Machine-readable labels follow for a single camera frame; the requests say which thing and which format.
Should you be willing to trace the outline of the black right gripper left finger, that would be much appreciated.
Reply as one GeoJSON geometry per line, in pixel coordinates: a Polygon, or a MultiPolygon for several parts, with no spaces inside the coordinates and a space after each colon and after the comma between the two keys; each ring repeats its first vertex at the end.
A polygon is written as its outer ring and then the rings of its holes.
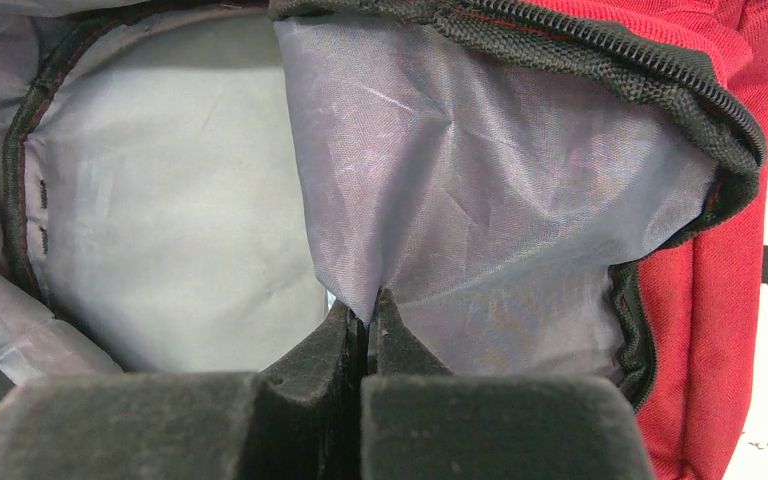
{"type": "Polygon", "coordinates": [[[267,477],[358,479],[362,323],[351,310],[334,302],[264,375],[258,412],[267,477]]]}

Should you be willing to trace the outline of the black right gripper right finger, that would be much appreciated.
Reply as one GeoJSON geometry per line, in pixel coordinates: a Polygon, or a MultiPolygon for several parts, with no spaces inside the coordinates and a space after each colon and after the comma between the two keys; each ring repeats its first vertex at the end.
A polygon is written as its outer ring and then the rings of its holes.
{"type": "Polygon", "coordinates": [[[453,374],[404,324],[395,297],[389,289],[379,290],[366,330],[368,375],[453,374]]]}

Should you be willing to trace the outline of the red student backpack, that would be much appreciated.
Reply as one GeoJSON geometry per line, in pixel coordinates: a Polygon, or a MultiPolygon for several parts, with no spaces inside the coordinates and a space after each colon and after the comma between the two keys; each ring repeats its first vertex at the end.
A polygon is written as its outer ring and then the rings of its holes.
{"type": "Polygon", "coordinates": [[[336,301],[358,479],[720,479],[767,157],[768,1],[0,1],[0,479],[269,479],[336,301]]]}

